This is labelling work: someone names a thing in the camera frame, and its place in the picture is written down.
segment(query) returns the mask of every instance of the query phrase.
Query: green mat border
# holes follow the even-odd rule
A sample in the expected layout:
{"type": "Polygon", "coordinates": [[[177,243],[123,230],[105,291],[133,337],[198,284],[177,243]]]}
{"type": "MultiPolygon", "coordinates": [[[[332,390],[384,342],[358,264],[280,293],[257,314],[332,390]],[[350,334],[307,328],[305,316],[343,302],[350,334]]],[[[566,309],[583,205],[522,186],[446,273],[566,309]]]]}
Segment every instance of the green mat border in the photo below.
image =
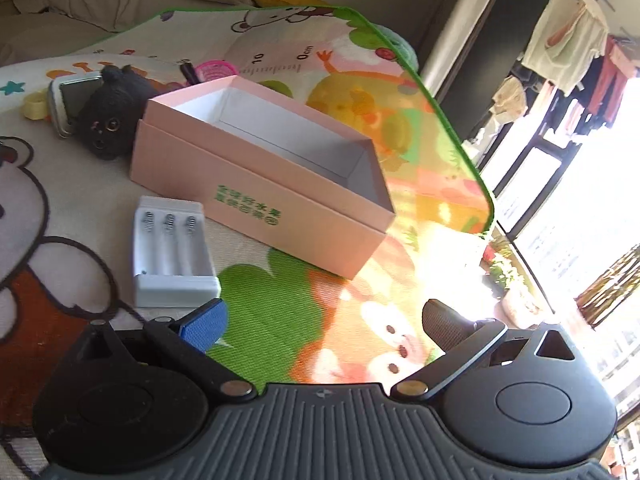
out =
{"type": "MultiPolygon", "coordinates": [[[[133,27],[128,28],[127,30],[123,30],[122,32],[118,32],[116,34],[116,36],[118,36],[120,34],[123,34],[124,32],[129,32],[130,30],[132,30],[132,29],[134,29],[136,27],[139,27],[140,25],[143,25],[146,22],[150,22],[151,20],[156,19],[158,16],[161,16],[162,14],[164,14],[166,12],[238,12],[239,10],[286,9],[287,7],[302,7],[302,6],[279,6],[279,7],[235,6],[235,7],[227,7],[227,8],[223,8],[223,9],[183,9],[183,8],[180,8],[180,7],[176,7],[176,8],[162,10],[161,12],[158,12],[157,14],[155,14],[154,16],[149,18],[148,20],[145,20],[144,22],[141,22],[141,23],[139,23],[137,25],[134,25],[133,27]]],[[[378,30],[378,28],[373,25],[373,23],[371,23],[367,18],[365,18],[357,10],[352,9],[351,7],[344,7],[344,6],[327,5],[327,6],[321,6],[321,7],[322,8],[327,8],[327,9],[344,9],[344,10],[347,10],[349,12],[353,12],[359,19],[361,19],[366,25],[368,25],[370,27],[370,29],[373,31],[373,33],[378,37],[378,39],[380,41],[382,41],[383,44],[386,45],[387,48],[391,49],[393,51],[393,53],[396,54],[396,58],[397,58],[396,62],[402,68],[404,68],[404,70],[408,74],[411,75],[411,77],[413,78],[414,82],[418,85],[418,88],[422,91],[422,94],[427,98],[427,101],[430,103],[431,107],[435,111],[436,116],[440,120],[440,123],[444,126],[444,130],[447,133],[447,135],[449,136],[449,140],[451,140],[451,142],[453,143],[454,147],[458,150],[458,154],[460,155],[460,157],[462,158],[462,160],[466,164],[466,166],[471,170],[471,173],[476,178],[476,182],[479,184],[480,188],[482,189],[482,193],[484,194],[484,197],[486,198],[487,204],[489,206],[489,216],[487,218],[486,223],[484,224],[484,228],[482,229],[482,232],[479,233],[479,235],[481,235],[482,237],[486,237],[487,235],[489,235],[491,233],[492,229],[494,228],[494,224],[495,224],[494,197],[491,194],[491,192],[489,192],[489,189],[487,188],[487,186],[485,185],[484,181],[482,180],[482,177],[480,176],[480,173],[478,172],[478,168],[476,168],[476,166],[473,164],[473,162],[471,161],[469,156],[466,154],[466,151],[462,148],[462,144],[460,143],[460,140],[458,139],[458,136],[456,135],[455,131],[453,130],[453,127],[451,126],[451,123],[449,123],[449,120],[447,119],[446,115],[444,114],[444,112],[440,108],[440,105],[431,96],[430,92],[425,88],[424,84],[422,83],[422,80],[420,79],[420,76],[418,76],[418,74],[415,72],[415,70],[412,67],[409,66],[409,64],[405,61],[404,57],[402,57],[400,52],[398,52],[398,50],[384,36],[384,34],[382,34],[378,30]]],[[[108,40],[110,38],[114,38],[114,36],[110,36],[109,38],[103,38],[102,40],[96,41],[95,43],[93,43],[93,44],[91,44],[89,46],[86,46],[84,48],[90,48],[90,47],[92,47],[92,46],[94,46],[94,45],[96,45],[98,43],[101,43],[103,41],[106,41],[106,40],[108,40]]]]}

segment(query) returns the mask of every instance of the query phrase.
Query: electronic device screen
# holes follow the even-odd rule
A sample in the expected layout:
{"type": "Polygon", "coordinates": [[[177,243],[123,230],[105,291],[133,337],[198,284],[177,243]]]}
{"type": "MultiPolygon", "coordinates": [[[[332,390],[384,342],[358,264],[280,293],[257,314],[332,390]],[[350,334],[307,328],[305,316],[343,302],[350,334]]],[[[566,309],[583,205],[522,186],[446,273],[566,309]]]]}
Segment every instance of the electronic device screen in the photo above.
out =
{"type": "Polygon", "coordinates": [[[102,86],[102,78],[76,80],[60,85],[62,102],[69,121],[75,121],[78,118],[82,107],[100,86],[102,86]]]}

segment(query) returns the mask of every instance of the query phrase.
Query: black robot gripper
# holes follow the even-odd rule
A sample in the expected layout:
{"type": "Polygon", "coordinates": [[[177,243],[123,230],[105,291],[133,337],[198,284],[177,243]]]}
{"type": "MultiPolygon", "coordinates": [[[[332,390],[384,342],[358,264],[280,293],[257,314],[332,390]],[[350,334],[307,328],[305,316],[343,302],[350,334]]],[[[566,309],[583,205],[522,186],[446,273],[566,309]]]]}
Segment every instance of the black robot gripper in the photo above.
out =
{"type": "Polygon", "coordinates": [[[616,409],[562,327],[469,323],[430,300],[446,354],[399,382],[247,380],[178,336],[92,324],[34,406],[50,480],[607,480],[616,409]]]}

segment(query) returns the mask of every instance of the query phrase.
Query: potted plant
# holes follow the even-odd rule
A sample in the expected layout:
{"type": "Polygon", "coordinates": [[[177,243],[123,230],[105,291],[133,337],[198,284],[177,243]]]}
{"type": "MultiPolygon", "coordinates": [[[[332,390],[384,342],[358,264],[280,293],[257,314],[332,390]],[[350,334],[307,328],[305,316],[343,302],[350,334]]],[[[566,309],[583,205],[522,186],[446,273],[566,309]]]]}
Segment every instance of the potted plant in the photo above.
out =
{"type": "Polygon", "coordinates": [[[537,306],[524,277],[508,257],[495,253],[489,266],[489,274],[504,291],[500,304],[515,326],[528,328],[540,322],[543,310],[537,306]]]}

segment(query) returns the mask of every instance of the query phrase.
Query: pink box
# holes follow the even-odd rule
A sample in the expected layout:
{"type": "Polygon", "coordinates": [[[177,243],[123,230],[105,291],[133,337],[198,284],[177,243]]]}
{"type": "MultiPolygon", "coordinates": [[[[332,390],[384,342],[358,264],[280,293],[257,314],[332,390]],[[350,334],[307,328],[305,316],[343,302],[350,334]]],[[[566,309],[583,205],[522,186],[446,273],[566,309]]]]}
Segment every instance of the pink box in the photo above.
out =
{"type": "Polygon", "coordinates": [[[131,179],[349,279],[396,216],[368,137],[240,76],[149,101],[131,179]]]}

